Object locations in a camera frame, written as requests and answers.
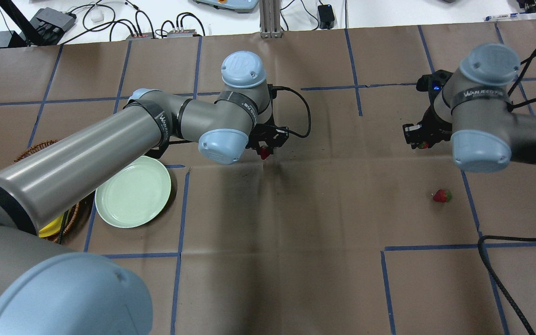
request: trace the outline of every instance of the yellow plate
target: yellow plate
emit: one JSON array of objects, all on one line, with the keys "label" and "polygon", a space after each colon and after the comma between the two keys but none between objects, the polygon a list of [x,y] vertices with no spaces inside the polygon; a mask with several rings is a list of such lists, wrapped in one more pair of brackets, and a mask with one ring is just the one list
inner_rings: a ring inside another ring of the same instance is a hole
[{"label": "yellow plate", "polygon": [[51,235],[59,233],[59,231],[61,230],[61,221],[63,221],[63,214],[59,218],[51,221],[51,223],[49,223],[48,225],[44,226],[39,231],[39,237],[49,237]]}]

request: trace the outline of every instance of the black cable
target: black cable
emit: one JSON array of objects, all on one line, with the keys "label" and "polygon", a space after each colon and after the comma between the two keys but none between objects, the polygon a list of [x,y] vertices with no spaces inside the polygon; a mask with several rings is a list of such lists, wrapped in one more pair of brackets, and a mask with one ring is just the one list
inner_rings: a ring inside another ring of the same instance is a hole
[{"label": "black cable", "polygon": [[158,36],[160,36],[160,38],[165,38],[168,36],[168,31],[164,30],[164,29],[155,29],[154,30],[154,33],[157,34]]},{"label": "black cable", "polygon": [[307,10],[307,8],[305,7],[305,2],[303,2],[303,0],[300,0],[301,4],[303,5],[303,9],[306,10],[306,12],[311,16],[313,17],[313,19],[317,22],[317,25],[315,26],[315,28],[313,28],[312,30],[316,30],[319,26],[320,26],[320,21],[319,19],[317,19],[317,17],[315,17],[312,13],[309,13],[309,11]]},{"label": "black cable", "polygon": [[117,20],[115,22],[113,22],[113,24],[111,25],[111,31],[109,32],[109,42],[112,42],[113,39],[111,38],[111,35],[113,35],[113,28],[115,28],[115,25],[117,25],[117,23],[121,23],[122,25],[126,26],[127,29],[129,30],[129,36],[134,36],[134,32],[132,31],[132,29],[127,25],[127,23],[124,23],[123,22],[124,19],[121,19],[121,20]]},{"label": "black cable", "polygon": [[162,31],[165,31],[167,33],[167,36],[168,36],[168,32],[166,30],[164,30],[164,25],[166,25],[167,23],[170,23],[171,24],[171,27],[173,27],[173,31],[175,31],[175,25],[173,25],[173,22],[171,20],[166,20],[165,22],[162,23],[162,25],[160,26],[160,30],[161,30],[161,34],[160,34],[160,38],[162,38]]},{"label": "black cable", "polygon": [[177,28],[179,28],[179,17],[181,17],[181,15],[186,15],[188,13],[193,15],[193,13],[190,13],[190,12],[183,12],[183,13],[177,14],[177,17],[175,18],[175,25],[177,25]]},{"label": "black cable", "polygon": [[524,64],[523,70],[521,71],[521,74],[519,74],[518,78],[516,79],[516,81],[514,82],[512,87],[508,90],[508,96],[512,95],[512,93],[514,92],[514,90],[516,89],[518,84],[521,83],[521,81],[523,80],[523,78],[525,76],[525,73],[527,72],[530,64],[532,63],[532,60],[535,57],[536,57],[536,48],[534,49],[534,51],[530,54],[530,56],[527,59],[521,61],[521,65]]},{"label": "black cable", "polygon": [[136,9],[136,11],[140,10],[140,7],[134,5],[130,0],[125,0],[125,4],[130,4],[132,7],[134,7],[134,9]]},{"label": "black cable", "polygon": [[479,238],[479,241],[477,242],[477,249],[479,250],[479,256],[481,257],[481,261],[483,261],[483,265],[485,265],[485,268],[489,272],[489,275],[493,278],[493,280],[496,282],[498,288],[500,291],[502,291],[502,294],[504,294],[504,297],[506,297],[506,300],[508,303],[510,303],[510,306],[514,309],[516,312],[516,315],[523,323],[523,326],[527,329],[527,332],[529,335],[535,335],[535,332],[533,331],[532,327],[530,326],[527,318],[524,316],[521,309],[518,307],[517,303],[514,301],[513,297],[508,293],[508,290],[502,284],[502,281],[497,276],[496,272],[491,268],[491,263],[489,262],[489,258],[485,256],[485,249],[483,246],[483,243],[485,240],[499,240],[499,241],[519,241],[519,242],[536,242],[536,238],[523,238],[523,237],[510,237],[510,236],[495,236],[495,235],[485,235]]},{"label": "black cable", "polygon": [[288,4],[287,6],[282,7],[282,8],[281,8],[281,11],[283,11],[283,10],[289,8],[289,6],[293,4],[293,2],[295,2],[295,0],[291,0],[291,2],[289,2],[289,4]]},{"label": "black cable", "polygon": [[512,112],[512,110],[514,110],[516,108],[521,108],[521,107],[527,106],[529,104],[532,104],[533,102],[536,102],[536,98],[532,98],[530,100],[520,102],[519,104],[508,104],[508,112]]},{"label": "black cable", "polygon": [[348,29],[348,0],[344,0],[344,28]]},{"label": "black cable", "polygon": [[204,30],[204,25],[202,25],[202,21],[200,21],[200,19],[198,19],[196,15],[193,15],[193,13],[186,13],[185,15],[181,16],[181,20],[179,21],[179,23],[181,24],[181,29],[183,29],[183,19],[188,16],[193,17],[194,19],[196,19],[196,21],[198,21],[200,27],[202,28],[202,35],[206,36],[206,31]]},{"label": "black cable", "polygon": [[6,28],[8,28],[9,34],[10,34],[11,36],[13,36],[13,32],[11,32],[11,29],[10,29],[9,26],[7,25],[6,16],[4,15],[4,12],[1,11],[1,7],[0,7],[0,13],[1,13],[1,17],[4,19],[4,23],[6,24]]},{"label": "black cable", "polygon": [[185,143],[191,143],[191,141],[182,140],[182,141],[169,141],[168,142],[169,145],[172,145],[172,144],[185,144]]},{"label": "black cable", "polygon": [[61,219],[61,227],[59,229],[59,241],[57,241],[59,244],[61,244],[63,240],[63,231],[66,229],[66,222],[69,213],[70,211],[66,210],[66,212],[63,214],[63,218]]},{"label": "black cable", "polygon": [[282,15],[282,9],[281,9],[281,17],[282,17],[282,21],[285,23],[285,26],[287,26],[287,31],[289,31],[289,24],[287,23],[287,19],[285,19],[285,16]]},{"label": "black cable", "polygon": [[271,128],[274,128],[274,129],[278,129],[279,131],[287,132],[287,133],[295,135],[295,136],[297,136],[299,138],[306,138],[307,136],[309,136],[309,134],[311,133],[311,110],[309,108],[309,104],[307,103],[307,100],[305,100],[305,98],[301,94],[299,94],[299,92],[295,91],[294,89],[291,89],[290,87],[274,86],[274,87],[272,87],[272,90],[273,91],[289,91],[291,93],[294,93],[297,97],[299,97],[303,101],[303,103],[305,104],[306,109],[307,109],[307,132],[305,133],[305,135],[301,135],[301,134],[299,134],[297,132],[292,131],[291,129],[278,127],[278,126],[274,126],[274,125],[268,125],[268,124],[264,124],[264,125],[268,126],[268,127],[271,127]]},{"label": "black cable", "polygon": [[97,28],[100,28],[100,27],[104,27],[104,26],[107,26],[106,28],[110,27],[113,23],[115,23],[115,21],[109,21],[109,22],[105,22],[105,23],[101,23],[100,25],[98,26],[94,26],[90,29],[87,29],[86,31],[84,32],[81,32],[80,34],[77,34],[76,36],[70,38],[69,40],[61,43],[60,45],[64,45],[64,44],[67,44],[69,42],[72,42],[73,40],[75,40],[76,38],[80,37],[80,36],[83,36],[84,34],[87,34],[89,32],[93,32],[93,31],[98,31],[98,30],[93,30],[93,29],[97,29]]},{"label": "black cable", "polygon": [[[82,17],[82,26],[84,27],[84,29],[88,30],[88,29],[91,29],[91,32],[102,32],[103,30],[105,30],[106,28],[109,28],[111,27],[111,24],[113,22],[115,22],[115,19],[117,18],[117,13],[115,13],[115,9],[113,9],[113,7],[111,6],[107,6],[107,5],[99,5],[98,2],[96,2],[96,4],[93,4],[93,5],[90,5],[91,7],[88,8],[86,10],[86,12],[84,13],[84,16]],[[113,18],[111,19],[110,21],[110,24],[107,26],[107,27],[102,27],[100,29],[96,28],[96,27],[93,27],[93,28],[88,28],[86,26],[86,17],[88,16],[88,14],[92,11],[92,9],[94,9],[95,7],[104,7],[104,8],[108,8],[108,9],[111,9],[111,12],[113,12]]]},{"label": "black cable", "polygon": [[144,16],[146,17],[146,19],[148,20],[148,23],[150,24],[150,31],[151,33],[153,34],[153,38],[154,38],[154,26],[153,26],[153,22],[150,20],[150,17],[147,15],[147,13],[141,11],[140,9],[138,9],[136,11],[136,27],[138,27],[138,32],[140,32],[140,36],[142,36],[142,30],[140,30],[140,25],[138,24],[138,14],[139,13],[142,13],[144,14]]}]

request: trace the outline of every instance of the strawberry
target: strawberry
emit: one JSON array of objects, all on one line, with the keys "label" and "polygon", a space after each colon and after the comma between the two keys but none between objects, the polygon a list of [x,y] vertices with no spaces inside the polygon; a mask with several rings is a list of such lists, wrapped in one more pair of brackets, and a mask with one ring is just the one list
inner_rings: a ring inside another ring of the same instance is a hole
[{"label": "strawberry", "polygon": [[434,201],[438,203],[447,203],[452,199],[452,193],[447,189],[439,189],[434,195]]}]

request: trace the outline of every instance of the white table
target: white table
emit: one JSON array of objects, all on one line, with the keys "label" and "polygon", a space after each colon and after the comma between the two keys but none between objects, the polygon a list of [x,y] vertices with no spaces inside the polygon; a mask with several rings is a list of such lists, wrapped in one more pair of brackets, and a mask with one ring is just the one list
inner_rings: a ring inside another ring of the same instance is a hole
[{"label": "white table", "polygon": [[[285,6],[290,0],[282,0]],[[39,8],[51,7],[59,11],[66,11],[72,6],[87,4],[88,0],[14,0],[24,16],[31,19]],[[304,0],[307,9],[315,15],[318,0]],[[336,28],[345,26],[344,0],[322,0],[325,4],[332,4],[336,14]],[[178,13],[189,11],[200,18],[206,29],[206,34],[249,34],[259,32],[260,10],[257,6],[251,13],[236,13],[226,9],[215,9],[204,4],[196,4],[193,0],[134,0],[134,4],[145,11],[151,18],[153,25],[159,28],[165,20],[175,20]],[[126,6],[123,1],[103,1],[102,4],[112,6],[117,12],[117,19],[130,19],[134,21],[135,10]],[[105,19],[111,18],[111,12],[104,9]],[[487,15],[501,13],[517,13],[516,0],[456,0],[449,4],[443,0],[348,0],[348,27],[381,27],[405,25],[434,25],[440,23],[467,23],[480,22]],[[78,21],[67,34],[64,40],[84,31],[81,17],[84,11],[78,13]],[[289,8],[283,11],[291,30],[311,30],[316,26],[303,9],[301,0],[296,0]],[[143,15],[140,17],[140,26],[148,30],[149,23]],[[7,18],[9,27],[19,32],[17,26]],[[90,19],[87,25],[93,27]],[[198,23],[192,19],[184,20],[185,28],[200,29]],[[6,30],[3,18],[0,15],[0,30]],[[113,40],[123,40],[127,30],[117,25],[113,32]],[[102,42],[109,40],[108,30],[104,32],[89,32],[72,43]]]}]

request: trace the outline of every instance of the power adapter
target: power adapter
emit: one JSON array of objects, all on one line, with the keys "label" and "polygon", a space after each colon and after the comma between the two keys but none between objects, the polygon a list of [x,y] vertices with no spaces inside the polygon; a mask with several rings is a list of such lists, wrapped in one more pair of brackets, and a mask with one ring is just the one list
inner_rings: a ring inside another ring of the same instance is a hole
[{"label": "power adapter", "polygon": [[334,28],[334,10],[332,5],[319,5],[317,7],[317,17],[319,19],[320,29],[332,29]]}]

